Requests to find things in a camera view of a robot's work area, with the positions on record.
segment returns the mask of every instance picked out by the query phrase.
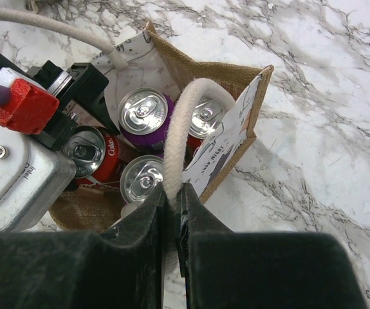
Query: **white rope handle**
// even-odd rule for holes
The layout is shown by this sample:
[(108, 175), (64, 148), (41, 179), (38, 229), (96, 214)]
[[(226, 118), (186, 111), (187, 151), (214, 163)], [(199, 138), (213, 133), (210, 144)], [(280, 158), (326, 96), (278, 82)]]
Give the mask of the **white rope handle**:
[(173, 209), (176, 208), (176, 195), (182, 185), (192, 114), (202, 96), (218, 101), (225, 111), (231, 110), (236, 104), (229, 92), (210, 79), (196, 79), (183, 90), (175, 105), (165, 144), (163, 188)]
[(105, 55), (109, 57), (109, 60), (112, 62), (117, 70), (124, 70), (128, 66), (127, 62), (123, 60), (113, 44), (99, 39), (97, 36), (90, 34), (87, 31), (79, 30), (76, 27), (61, 23), (60, 21), (55, 21), (54, 19), (50, 19), (45, 16), (11, 10), (8, 8), (0, 8), (0, 21), (10, 21), (18, 24), (27, 24), (29, 26), (43, 28), (61, 33), (63, 35), (67, 35), (68, 37), (72, 37), (76, 40), (82, 41), (101, 50)]

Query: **can lid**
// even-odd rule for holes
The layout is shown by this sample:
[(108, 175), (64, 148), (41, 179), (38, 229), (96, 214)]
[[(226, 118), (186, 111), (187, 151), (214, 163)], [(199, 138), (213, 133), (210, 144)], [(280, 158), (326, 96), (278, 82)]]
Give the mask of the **can lid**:
[(152, 88), (138, 88), (120, 102), (118, 119), (129, 133), (146, 135), (155, 132), (166, 120), (167, 101), (161, 92)]
[(158, 156), (140, 156), (124, 169), (120, 191), (127, 203), (142, 202), (162, 180), (163, 160)]
[(189, 134), (205, 139), (216, 130), (224, 116), (225, 111), (218, 101), (202, 97), (192, 114)]
[(63, 147), (63, 154), (76, 164), (76, 178), (93, 174), (105, 157), (105, 140), (94, 127), (82, 126)]

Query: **white marble countertop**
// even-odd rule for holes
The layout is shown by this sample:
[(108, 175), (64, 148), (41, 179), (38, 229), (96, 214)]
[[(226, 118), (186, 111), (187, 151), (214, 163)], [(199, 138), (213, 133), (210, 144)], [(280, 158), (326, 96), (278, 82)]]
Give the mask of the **white marble countertop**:
[[(23, 0), (0, 5), (23, 9)], [(273, 64), (258, 139), (207, 207), (236, 231), (333, 234), (370, 307), (370, 1), (69, 0), (41, 14), (113, 42), (151, 18), (197, 60)], [(98, 51), (0, 22), (0, 52), (22, 68), (64, 68)], [(185, 308), (178, 272), (166, 285), (165, 307)]]

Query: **coca-cola can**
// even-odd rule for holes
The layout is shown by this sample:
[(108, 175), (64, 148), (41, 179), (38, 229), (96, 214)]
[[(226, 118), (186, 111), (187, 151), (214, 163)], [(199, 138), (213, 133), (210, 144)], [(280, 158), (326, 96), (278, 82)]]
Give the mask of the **coca-cola can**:
[(120, 102), (120, 132), (139, 150), (155, 154), (165, 145), (174, 103), (153, 88), (138, 88)]
[(104, 127), (90, 126), (76, 128), (63, 153), (76, 164), (76, 183), (101, 191), (119, 191), (124, 168), (140, 156)]
[(187, 148), (190, 155), (198, 150), (206, 137), (220, 125), (226, 112), (221, 104), (209, 97), (202, 97), (192, 114)]
[(126, 203), (142, 203), (163, 180), (163, 160), (145, 155), (130, 162), (120, 179), (120, 192)]

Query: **red 3d-printed part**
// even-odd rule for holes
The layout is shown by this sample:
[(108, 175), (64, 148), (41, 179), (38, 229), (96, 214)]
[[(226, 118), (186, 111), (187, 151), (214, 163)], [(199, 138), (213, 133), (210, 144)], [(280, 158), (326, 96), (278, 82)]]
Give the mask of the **red 3d-printed part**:
[(16, 79), (10, 93), (9, 103), (0, 106), (0, 126), (14, 131), (39, 134), (59, 106), (57, 98), (24, 79)]

